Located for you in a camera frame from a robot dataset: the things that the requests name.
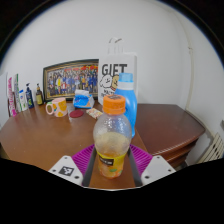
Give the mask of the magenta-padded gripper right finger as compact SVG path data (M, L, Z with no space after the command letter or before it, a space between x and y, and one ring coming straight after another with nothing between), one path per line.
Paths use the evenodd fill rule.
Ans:
M136 187L175 173L175 169L162 156L152 156L137 146L130 145L128 157Z

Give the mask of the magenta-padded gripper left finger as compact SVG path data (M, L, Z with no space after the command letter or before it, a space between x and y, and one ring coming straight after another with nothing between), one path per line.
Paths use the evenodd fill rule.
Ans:
M95 157L95 147L90 145L73 156L64 155L53 165L49 172L76 185L88 187Z

